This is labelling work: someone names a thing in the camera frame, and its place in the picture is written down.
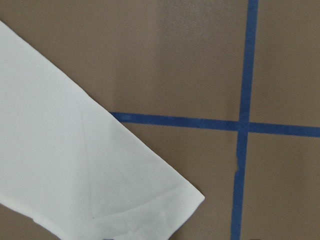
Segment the white long-sleeve printed shirt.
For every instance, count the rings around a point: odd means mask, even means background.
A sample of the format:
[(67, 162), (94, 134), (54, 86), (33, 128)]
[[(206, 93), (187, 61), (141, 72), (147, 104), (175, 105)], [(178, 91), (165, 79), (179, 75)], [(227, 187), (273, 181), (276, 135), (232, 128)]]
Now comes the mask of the white long-sleeve printed shirt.
[(0, 25), (0, 203), (62, 240), (167, 240), (204, 195)]

